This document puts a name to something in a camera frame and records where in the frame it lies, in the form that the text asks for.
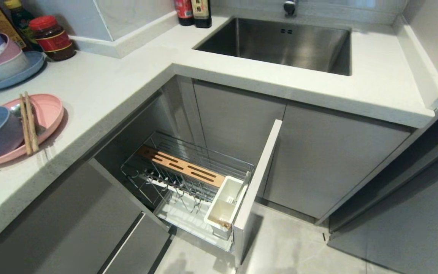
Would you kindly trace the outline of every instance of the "pink bowl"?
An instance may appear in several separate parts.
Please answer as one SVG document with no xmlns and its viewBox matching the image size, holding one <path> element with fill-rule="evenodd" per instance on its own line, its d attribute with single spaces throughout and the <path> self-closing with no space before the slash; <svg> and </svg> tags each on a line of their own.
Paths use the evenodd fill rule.
<svg viewBox="0 0 438 274">
<path fill-rule="evenodd" d="M 5 49 L 3 50 L 3 52 L 0 53 L 0 64 L 2 64 L 4 62 L 13 59 L 16 55 L 18 55 L 21 52 L 21 49 L 7 35 L 5 35 L 4 33 L 0 33 L 0 34 L 3 37 L 3 40 L 6 41 Z"/>
<path fill-rule="evenodd" d="M 38 123 L 47 128 L 47 130 L 38 136 L 38 144 L 44 142 L 52 135 L 64 116 L 64 107 L 62 101 L 51 94 L 34 94 L 30 96 L 31 103 L 35 106 L 36 120 Z M 12 106 L 19 104 L 19 99 L 7 102 L 3 106 L 10 109 Z M 11 161 L 26 154 L 25 145 L 22 144 L 14 151 L 0 156 L 0 164 Z"/>
</svg>

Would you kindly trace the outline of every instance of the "pink plate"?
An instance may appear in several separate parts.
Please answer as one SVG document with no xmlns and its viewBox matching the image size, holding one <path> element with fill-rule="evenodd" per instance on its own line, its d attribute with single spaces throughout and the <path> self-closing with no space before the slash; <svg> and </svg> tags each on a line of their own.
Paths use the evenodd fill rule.
<svg viewBox="0 0 438 274">
<path fill-rule="evenodd" d="M 35 106 L 36 120 L 40 125 L 47 128 L 42 135 L 38 136 L 38 144 L 41 144 L 59 127 L 64 116 L 64 107 L 62 101 L 57 96 L 51 94 L 34 94 L 30 96 L 30 101 Z M 7 102 L 3 106 L 9 109 L 17 104 L 19 104 L 19 99 Z M 25 153 L 26 148 L 23 144 L 14 151 L 0 156 L 0 164 L 18 158 Z"/>
</svg>

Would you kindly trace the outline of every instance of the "chopsticks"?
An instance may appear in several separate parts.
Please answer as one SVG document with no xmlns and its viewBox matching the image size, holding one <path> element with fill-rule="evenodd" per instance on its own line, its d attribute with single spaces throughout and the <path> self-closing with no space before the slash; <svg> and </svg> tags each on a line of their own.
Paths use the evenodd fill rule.
<svg viewBox="0 0 438 274">
<path fill-rule="evenodd" d="M 38 147 L 37 133 L 35 130 L 35 119 L 33 118 L 33 109 L 30 103 L 30 96 L 28 92 L 25 92 L 23 101 L 23 95 L 19 95 L 19 103 L 21 109 L 21 120 L 23 121 L 23 135 L 25 140 L 26 155 L 37 152 Z"/>
</svg>

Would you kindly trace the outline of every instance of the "tile floor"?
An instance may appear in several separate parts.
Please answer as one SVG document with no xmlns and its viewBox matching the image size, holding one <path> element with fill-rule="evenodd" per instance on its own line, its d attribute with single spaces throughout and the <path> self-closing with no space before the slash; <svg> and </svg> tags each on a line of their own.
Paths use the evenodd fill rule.
<svg viewBox="0 0 438 274">
<path fill-rule="evenodd" d="M 396 274 L 326 245 L 327 228 L 255 203 L 259 230 L 236 274 Z M 234 258 L 178 230 L 155 274 L 234 274 Z"/>
</svg>

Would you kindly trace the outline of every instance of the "bottle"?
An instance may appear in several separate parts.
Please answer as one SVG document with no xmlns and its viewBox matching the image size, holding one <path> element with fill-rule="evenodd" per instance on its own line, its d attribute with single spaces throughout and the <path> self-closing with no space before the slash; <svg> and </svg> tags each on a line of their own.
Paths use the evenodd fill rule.
<svg viewBox="0 0 438 274">
<path fill-rule="evenodd" d="M 2 12 L 0 7 L 0 32 L 6 34 L 11 40 L 13 40 L 16 45 L 18 45 L 23 51 L 32 51 L 31 45 L 21 37 L 13 24 L 6 17 L 6 14 Z"/>
<path fill-rule="evenodd" d="M 194 23 L 197 28 L 210 28 L 212 26 L 211 5 L 209 0 L 192 0 Z"/>
<path fill-rule="evenodd" d="M 33 37 L 33 31 L 28 26 L 30 21 L 35 19 L 35 17 L 23 8 L 19 0 L 5 0 L 5 6 L 8 7 L 11 12 L 13 24 L 29 40 L 33 49 L 42 52 L 43 49 L 38 45 L 38 42 Z"/>
<path fill-rule="evenodd" d="M 175 0 L 175 9 L 182 26 L 192 26 L 194 15 L 192 14 L 192 4 L 190 0 Z"/>
<path fill-rule="evenodd" d="M 75 55 L 72 41 L 55 17 L 47 15 L 35 18 L 29 26 L 35 40 L 53 61 L 66 60 Z"/>
</svg>

